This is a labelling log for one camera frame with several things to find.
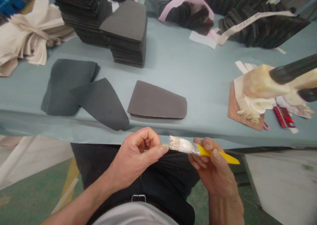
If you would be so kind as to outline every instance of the paint brush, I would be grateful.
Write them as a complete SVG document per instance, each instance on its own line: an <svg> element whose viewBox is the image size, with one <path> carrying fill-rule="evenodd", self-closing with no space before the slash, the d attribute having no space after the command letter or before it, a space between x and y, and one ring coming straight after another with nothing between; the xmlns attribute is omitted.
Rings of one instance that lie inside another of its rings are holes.
<svg viewBox="0 0 317 225"><path fill-rule="evenodd" d="M210 157L210 152L207 152L204 147L198 145L197 143L190 142L186 139L169 136L169 149L179 152L184 152L187 154L193 154L197 156L208 156ZM240 162L224 152L219 152L229 164L239 165Z"/></svg>

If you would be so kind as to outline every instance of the green floor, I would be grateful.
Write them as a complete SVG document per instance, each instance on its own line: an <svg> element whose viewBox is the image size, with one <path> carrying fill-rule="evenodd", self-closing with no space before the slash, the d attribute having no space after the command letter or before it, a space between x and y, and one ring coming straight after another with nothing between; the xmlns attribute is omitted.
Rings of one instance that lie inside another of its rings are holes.
<svg viewBox="0 0 317 225"><path fill-rule="evenodd" d="M37 225L52 212L60 199L71 160L67 160L0 191L0 224ZM73 198L83 191L81 180ZM250 186L239 188L245 207L245 224L280 224L259 210ZM196 214L195 224L208 224L207 191L201 181L188 198Z"/></svg>

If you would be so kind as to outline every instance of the white shirt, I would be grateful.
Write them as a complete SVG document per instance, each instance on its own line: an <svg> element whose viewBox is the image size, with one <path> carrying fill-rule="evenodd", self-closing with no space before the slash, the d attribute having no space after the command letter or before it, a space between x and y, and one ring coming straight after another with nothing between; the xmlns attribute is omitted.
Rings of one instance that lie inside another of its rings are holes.
<svg viewBox="0 0 317 225"><path fill-rule="evenodd" d="M174 219L145 202L129 202L110 209L93 225L178 225Z"/></svg>

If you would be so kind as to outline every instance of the light blue table cover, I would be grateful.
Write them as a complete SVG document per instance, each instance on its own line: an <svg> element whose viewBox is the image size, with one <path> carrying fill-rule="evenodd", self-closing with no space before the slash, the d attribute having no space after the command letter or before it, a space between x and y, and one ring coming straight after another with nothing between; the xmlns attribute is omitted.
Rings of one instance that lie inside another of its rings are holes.
<svg viewBox="0 0 317 225"><path fill-rule="evenodd" d="M215 16L215 26L221 16ZM273 111L265 113L271 131L258 132L227 117L230 82L241 75L235 61L280 66L317 52L317 23L285 42L277 50L247 48L228 40L215 50L189 39L191 31L148 19L146 61L143 69L113 62L110 49L84 44L74 38L49 50L47 64L36 66L21 60L8 78L0 79L0 134L43 135L77 143L121 144L125 137L150 126L167 142L168 135L212 137L223 148L248 146L316 146L317 116L293 116L299 133L281 129ZM127 110L137 80L176 94L188 102L182 120L131 117L125 131L115 132L97 122L84 109L74 117L48 116L40 110L51 67L59 58L95 61L101 67L96 80L106 77ZM309 106L317 111L317 103Z"/></svg>

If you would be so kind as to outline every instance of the blue crate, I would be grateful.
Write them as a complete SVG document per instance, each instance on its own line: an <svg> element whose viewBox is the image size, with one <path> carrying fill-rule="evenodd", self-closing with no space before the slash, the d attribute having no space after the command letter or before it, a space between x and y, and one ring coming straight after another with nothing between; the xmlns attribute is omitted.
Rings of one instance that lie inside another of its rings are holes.
<svg viewBox="0 0 317 225"><path fill-rule="evenodd" d="M23 9L25 7L25 3L22 0L0 0L0 14L4 14L6 16L10 16L13 14L17 14L16 9Z"/></svg>

